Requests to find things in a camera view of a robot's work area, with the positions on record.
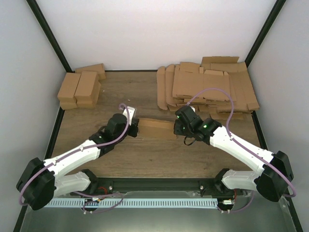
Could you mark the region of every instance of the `wooden table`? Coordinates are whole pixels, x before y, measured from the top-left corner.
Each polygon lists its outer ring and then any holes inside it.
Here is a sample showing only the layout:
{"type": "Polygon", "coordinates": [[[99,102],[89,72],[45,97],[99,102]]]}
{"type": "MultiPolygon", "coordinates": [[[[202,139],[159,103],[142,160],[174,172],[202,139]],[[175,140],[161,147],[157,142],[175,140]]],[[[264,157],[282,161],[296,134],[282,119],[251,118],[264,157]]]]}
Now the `wooden table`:
{"type": "MultiPolygon", "coordinates": [[[[98,128],[107,124],[120,103],[137,109],[137,117],[175,120],[173,112],[163,111],[156,104],[155,72],[107,72],[95,109],[73,109],[64,114],[53,157],[62,154],[88,139],[98,128]]],[[[199,112],[202,119],[207,113],[199,112]]],[[[233,119],[231,131],[259,146],[251,117],[233,119]]],[[[192,146],[176,141],[137,136],[127,137],[103,157],[88,162],[74,173],[88,168],[99,177],[168,177],[211,178],[222,168],[244,171],[249,168],[231,155],[205,143],[192,146]]]]}

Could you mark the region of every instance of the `white vent grille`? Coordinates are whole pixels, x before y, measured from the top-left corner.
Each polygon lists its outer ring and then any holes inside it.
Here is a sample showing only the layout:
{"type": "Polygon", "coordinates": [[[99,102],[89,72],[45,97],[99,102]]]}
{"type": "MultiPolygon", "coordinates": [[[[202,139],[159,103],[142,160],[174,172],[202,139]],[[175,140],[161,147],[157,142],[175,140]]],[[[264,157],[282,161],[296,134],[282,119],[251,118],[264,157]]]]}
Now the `white vent grille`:
{"type": "MultiPolygon", "coordinates": [[[[86,208],[109,208],[119,202],[119,199],[104,199],[99,203],[89,203],[86,208]]],[[[45,207],[49,208],[81,208],[85,199],[54,198],[45,207]]],[[[117,208],[202,208],[216,209],[217,199],[124,199],[117,208]]]]}

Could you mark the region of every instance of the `black frame bar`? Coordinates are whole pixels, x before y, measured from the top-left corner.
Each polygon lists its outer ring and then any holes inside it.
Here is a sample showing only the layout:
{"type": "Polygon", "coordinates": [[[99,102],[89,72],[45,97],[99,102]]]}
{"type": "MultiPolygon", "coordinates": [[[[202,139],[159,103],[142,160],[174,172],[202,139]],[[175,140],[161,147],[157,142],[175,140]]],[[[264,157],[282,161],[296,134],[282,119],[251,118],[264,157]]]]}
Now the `black frame bar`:
{"type": "MultiPolygon", "coordinates": [[[[49,40],[51,46],[53,47],[54,51],[56,52],[56,54],[57,54],[59,60],[61,61],[64,69],[66,70],[66,72],[72,73],[73,71],[72,71],[67,59],[65,58],[65,56],[64,56],[64,54],[63,54],[63,52],[62,52],[62,50],[61,50],[61,48],[58,44],[53,32],[51,31],[43,13],[41,12],[36,0],[26,0],[26,1],[27,1],[28,5],[30,6],[31,10],[33,11],[35,17],[37,18],[37,20],[38,20],[40,26],[42,27],[47,39],[49,40]]],[[[270,14],[268,15],[268,17],[267,17],[267,19],[266,19],[266,21],[265,21],[265,23],[264,23],[264,25],[263,25],[263,27],[260,31],[260,33],[258,34],[251,50],[249,51],[249,53],[248,53],[248,55],[245,59],[247,67],[252,62],[256,52],[258,51],[259,47],[261,46],[264,38],[266,37],[268,31],[270,30],[272,24],[274,23],[275,19],[277,18],[278,14],[279,14],[280,10],[282,9],[285,2],[286,2],[286,0],[277,0],[276,3],[274,4],[270,14]]],[[[153,72],[153,70],[135,70],[135,71],[153,72]]],[[[53,129],[53,132],[52,132],[52,135],[51,135],[51,139],[50,139],[50,142],[49,142],[49,145],[48,145],[48,148],[47,148],[47,152],[46,152],[46,155],[45,155],[46,159],[50,158],[52,153],[53,153],[63,115],[64,115],[64,110],[62,110],[60,108],[58,115],[57,115],[57,118],[56,118],[54,129],[53,129]]],[[[264,136],[263,136],[261,126],[259,124],[256,112],[252,113],[252,118],[253,118],[255,130],[256,130],[256,133],[257,133],[257,137],[258,137],[260,146],[263,149],[267,149],[267,145],[266,145],[266,142],[265,142],[265,139],[264,139],[264,136]]],[[[128,188],[128,187],[130,188],[130,186],[132,188],[132,181],[133,182],[137,181],[137,179],[134,180],[133,178],[109,178],[108,180],[111,183],[121,183],[121,185],[119,185],[118,187],[115,186],[116,188],[119,188],[119,190],[124,190],[124,189],[121,189],[121,188],[128,188]]],[[[193,179],[174,179],[174,180],[175,180],[174,182],[173,182],[173,179],[169,180],[169,185],[173,185],[175,187],[174,190],[178,189],[179,186],[187,187],[188,189],[193,188],[192,185],[195,186],[195,184],[193,184],[193,182],[196,181],[196,180],[193,180],[193,179]]],[[[145,189],[156,188],[158,183],[163,184],[162,181],[164,181],[164,179],[161,179],[161,180],[157,179],[157,182],[156,182],[156,184],[153,185],[153,187],[149,186],[149,184],[146,184],[144,187],[145,187],[145,189]]],[[[286,199],[289,202],[289,211],[291,213],[296,231],[302,232],[303,230],[302,230],[301,224],[299,222],[293,201],[292,201],[291,198],[286,198],[286,199]]],[[[27,206],[23,206],[22,209],[21,209],[21,212],[19,214],[18,220],[16,222],[14,232],[19,232],[21,230],[22,223],[23,223],[23,220],[24,220],[24,217],[25,217],[25,214],[26,214],[26,210],[27,210],[27,206]]]]}

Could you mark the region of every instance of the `black metal frame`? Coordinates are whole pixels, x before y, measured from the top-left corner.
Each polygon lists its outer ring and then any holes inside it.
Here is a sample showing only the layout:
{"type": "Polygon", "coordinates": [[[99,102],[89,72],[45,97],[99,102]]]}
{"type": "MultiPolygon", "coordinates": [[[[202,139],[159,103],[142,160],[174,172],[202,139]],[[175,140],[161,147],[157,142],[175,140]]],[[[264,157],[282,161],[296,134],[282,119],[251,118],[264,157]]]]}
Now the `black metal frame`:
{"type": "MultiPolygon", "coordinates": [[[[270,30],[272,24],[274,23],[276,17],[278,16],[281,8],[283,7],[284,3],[286,2],[286,0],[277,0],[275,5],[273,6],[270,14],[268,15],[260,33],[258,34],[250,52],[248,53],[247,57],[246,57],[246,65],[247,67],[250,65],[253,57],[255,56],[256,52],[258,51],[260,45],[262,44],[264,38],[266,37],[268,31],[270,30]]],[[[48,26],[48,23],[43,15],[43,13],[41,12],[36,0],[27,0],[27,3],[29,4],[31,10],[33,11],[35,17],[37,18],[39,24],[41,25],[46,37],[48,38],[50,44],[52,45],[54,51],[56,52],[59,60],[61,61],[64,69],[66,70],[66,72],[68,73],[72,73],[72,69],[68,63],[68,61],[66,60],[56,38],[53,35],[53,32],[51,31],[50,27],[48,26]]],[[[156,72],[156,70],[135,70],[135,71],[143,71],[143,72],[156,72]]],[[[55,122],[55,126],[52,132],[52,136],[47,148],[47,152],[45,155],[45,158],[50,158],[52,155],[52,152],[54,150],[55,147],[55,143],[56,143],[56,139],[57,139],[57,135],[60,129],[60,125],[61,125],[61,121],[64,115],[64,110],[62,110],[61,108],[59,109],[57,118],[56,118],[56,122],[55,122]]],[[[259,121],[257,119],[257,115],[256,112],[252,113],[252,118],[253,118],[253,122],[254,122],[254,126],[255,126],[255,130],[257,133],[257,137],[259,139],[260,142],[260,146],[263,149],[267,149],[267,145],[265,142],[265,139],[263,137],[263,133],[259,124],[259,121]]],[[[198,186],[201,185],[201,181],[205,182],[205,184],[207,184],[208,181],[211,181],[212,179],[133,179],[133,178],[110,178],[110,179],[105,179],[105,181],[110,181],[112,184],[114,184],[114,188],[118,189],[118,190],[128,190],[128,189],[132,189],[132,190],[137,190],[136,186],[139,186],[140,189],[145,190],[145,189],[156,189],[158,188],[159,185],[163,185],[163,188],[167,189],[167,190],[178,190],[178,189],[196,189],[198,188],[198,186]]],[[[299,222],[295,207],[293,205],[292,199],[291,198],[287,198],[287,201],[289,202],[289,210],[295,225],[295,228],[297,230],[297,232],[302,232],[302,227],[301,224],[299,222]]],[[[27,207],[23,206],[22,210],[19,214],[18,220],[16,222],[15,228],[14,228],[14,232],[19,232],[23,223],[23,219],[25,217],[25,213],[26,213],[27,207]]]]}

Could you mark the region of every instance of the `robotic arm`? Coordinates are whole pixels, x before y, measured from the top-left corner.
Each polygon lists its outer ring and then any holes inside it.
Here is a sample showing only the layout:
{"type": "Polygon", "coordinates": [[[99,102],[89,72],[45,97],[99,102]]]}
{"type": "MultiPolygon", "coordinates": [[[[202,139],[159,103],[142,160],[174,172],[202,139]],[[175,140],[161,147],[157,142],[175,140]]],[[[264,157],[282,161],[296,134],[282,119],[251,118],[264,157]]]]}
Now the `robotic arm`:
{"type": "Polygon", "coordinates": [[[51,159],[41,161],[38,158],[34,158],[28,163],[16,185],[16,188],[20,192],[30,178],[38,171],[44,167],[46,168],[52,163],[54,164],[36,177],[23,194],[25,201],[27,201],[33,210],[41,209],[48,204],[53,197],[73,191],[88,190],[90,193],[93,193],[97,189],[98,179],[88,169],[82,170],[77,174],[65,175],[82,164],[100,158],[110,152],[114,149],[115,145],[123,141],[127,135],[131,137],[137,136],[139,120],[133,118],[136,110],[132,107],[128,107],[128,111],[129,127],[124,136],[116,143],[96,147],[98,144],[115,140],[123,133],[127,123],[126,110],[124,110],[123,114],[114,114],[106,126],[101,127],[98,132],[91,135],[89,139],[76,148],[51,159]],[[93,147],[84,150],[84,147],[89,146],[93,147]],[[76,149],[79,151],[61,160],[61,158],[67,156],[76,149]]]}
{"type": "MultiPolygon", "coordinates": [[[[196,141],[217,147],[252,169],[249,172],[222,169],[215,178],[215,185],[219,192],[224,193],[229,189],[255,190],[266,199],[277,202],[287,190],[288,184],[278,173],[233,142],[221,123],[211,118],[203,121],[190,106],[182,107],[175,112],[175,115],[178,118],[174,125],[176,135],[184,135],[185,139],[194,138],[196,141]]],[[[232,138],[276,167],[289,181],[292,181],[294,176],[286,154],[281,151],[274,154],[258,148],[234,134],[231,135],[232,138]]]]}

